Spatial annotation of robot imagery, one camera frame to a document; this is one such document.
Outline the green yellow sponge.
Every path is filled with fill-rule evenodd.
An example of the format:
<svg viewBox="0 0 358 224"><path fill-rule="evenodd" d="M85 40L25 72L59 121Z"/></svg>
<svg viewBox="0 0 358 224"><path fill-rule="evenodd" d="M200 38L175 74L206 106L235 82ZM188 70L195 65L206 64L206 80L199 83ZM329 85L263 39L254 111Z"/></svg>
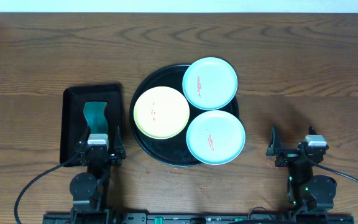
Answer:
<svg viewBox="0 0 358 224"><path fill-rule="evenodd" d="M108 133L108 122L104 114L106 105L107 103L102 101L91 101L85 103L83 113L91 134Z"/></svg>

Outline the light blue plate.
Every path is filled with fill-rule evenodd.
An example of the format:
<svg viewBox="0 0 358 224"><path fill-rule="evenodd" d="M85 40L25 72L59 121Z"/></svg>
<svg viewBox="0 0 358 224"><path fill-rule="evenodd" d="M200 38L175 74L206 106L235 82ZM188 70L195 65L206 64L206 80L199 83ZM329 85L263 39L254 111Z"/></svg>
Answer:
<svg viewBox="0 0 358 224"><path fill-rule="evenodd" d="M194 107L201 110L217 110L226 106L236 95L237 73L227 61L201 58L185 71L182 80L183 93Z"/></svg>
<svg viewBox="0 0 358 224"><path fill-rule="evenodd" d="M186 132L186 145L193 157L209 165L231 162L242 152L245 142L240 120L221 110L201 113Z"/></svg>

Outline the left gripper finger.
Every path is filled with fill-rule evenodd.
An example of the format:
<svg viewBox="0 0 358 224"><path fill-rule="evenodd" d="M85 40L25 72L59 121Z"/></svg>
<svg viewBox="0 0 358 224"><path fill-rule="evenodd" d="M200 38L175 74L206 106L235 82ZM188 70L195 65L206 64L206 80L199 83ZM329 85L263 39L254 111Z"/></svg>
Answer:
<svg viewBox="0 0 358 224"><path fill-rule="evenodd" d="M83 134L80 136L78 143L86 144L88 141L89 135L90 135L90 127L87 126L86 129L84 130Z"/></svg>
<svg viewBox="0 0 358 224"><path fill-rule="evenodd" d="M121 139L121 132L119 126L116 126L116 130L115 130L114 149L119 153L125 153L125 148Z"/></svg>

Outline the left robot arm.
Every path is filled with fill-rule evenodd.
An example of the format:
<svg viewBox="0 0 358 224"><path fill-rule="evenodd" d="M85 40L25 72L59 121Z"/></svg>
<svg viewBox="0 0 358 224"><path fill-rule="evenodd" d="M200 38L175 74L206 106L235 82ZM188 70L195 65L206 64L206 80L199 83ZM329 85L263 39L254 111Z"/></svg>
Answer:
<svg viewBox="0 0 358 224"><path fill-rule="evenodd" d="M74 176L70 182L72 223L123 222L122 215L108 205L111 168L119 167L126 158L119 126L113 134L110 147L108 134L92 134L87 127L75 144L74 160L86 166L87 170Z"/></svg>

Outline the yellow plate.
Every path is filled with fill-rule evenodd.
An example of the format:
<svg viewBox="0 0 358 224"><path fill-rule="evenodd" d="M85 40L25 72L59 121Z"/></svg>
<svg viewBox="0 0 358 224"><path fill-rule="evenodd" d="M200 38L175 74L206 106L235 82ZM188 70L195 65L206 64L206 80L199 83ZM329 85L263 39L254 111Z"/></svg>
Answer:
<svg viewBox="0 0 358 224"><path fill-rule="evenodd" d="M137 128L146 136L168 139L185 128L190 118L190 107L178 90L157 86L138 97L133 117Z"/></svg>

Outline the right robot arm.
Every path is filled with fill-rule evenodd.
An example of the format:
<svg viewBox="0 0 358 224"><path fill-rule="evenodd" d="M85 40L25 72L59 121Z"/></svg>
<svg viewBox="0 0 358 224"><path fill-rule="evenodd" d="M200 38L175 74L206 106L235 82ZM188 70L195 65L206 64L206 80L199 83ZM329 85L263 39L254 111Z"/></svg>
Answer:
<svg viewBox="0 0 358 224"><path fill-rule="evenodd" d="M329 146L314 127L295 149L285 149L276 127L272 128L266 156L275 158L276 167L288 169L287 196L295 208L288 217L295 222L298 215L326 215L334 206L336 181L326 175L314 175L313 166L323 161Z"/></svg>

